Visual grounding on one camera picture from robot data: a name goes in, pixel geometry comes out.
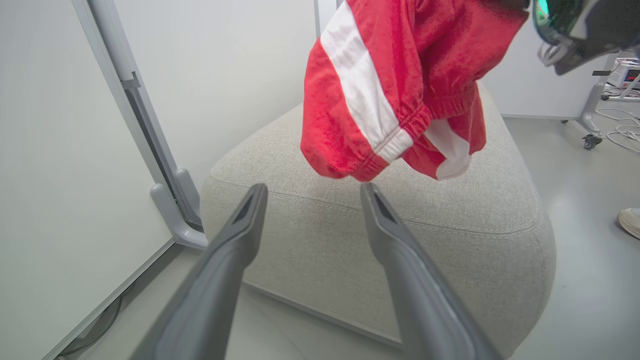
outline red and white jacket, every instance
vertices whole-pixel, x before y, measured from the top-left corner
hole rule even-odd
[[[492,0],[347,0],[305,76],[301,150],[322,176],[370,181],[402,157],[446,179],[486,142],[476,80],[526,20]]]

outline white shoe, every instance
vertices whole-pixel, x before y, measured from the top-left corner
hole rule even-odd
[[[640,209],[631,208],[618,213],[618,223],[629,234],[640,239]]]

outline caster wheel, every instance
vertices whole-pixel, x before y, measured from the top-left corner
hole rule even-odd
[[[602,142],[601,138],[597,138],[591,134],[585,136],[584,138],[584,148],[587,150],[592,150],[596,145]]]

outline beige fabric seat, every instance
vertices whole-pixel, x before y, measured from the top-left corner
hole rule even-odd
[[[374,182],[505,357],[534,327],[556,248],[536,189],[483,86],[486,148],[465,174],[435,181],[395,161]],[[240,143],[211,170],[202,220],[211,239],[255,183],[269,203],[244,281],[360,332],[400,342],[385,273],[369,248],[352,178],[320,177],[299,150],[302,105]]]

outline gray floor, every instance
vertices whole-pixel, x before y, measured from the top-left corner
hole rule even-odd
[[[603,102],[640,113],[640,104]],[[514,360],[640,359],[640,241],[616,214],[640,207],[640,156],[556,120],[506,119],[551,218],[557,273],[548,306]],[[598,119],[611,131],[615,121]],[[113,328],[69,359],[127,359],[199,253],[173,247],[138,281]],[[400,359],[397,349],[242,289],[227,359]]]

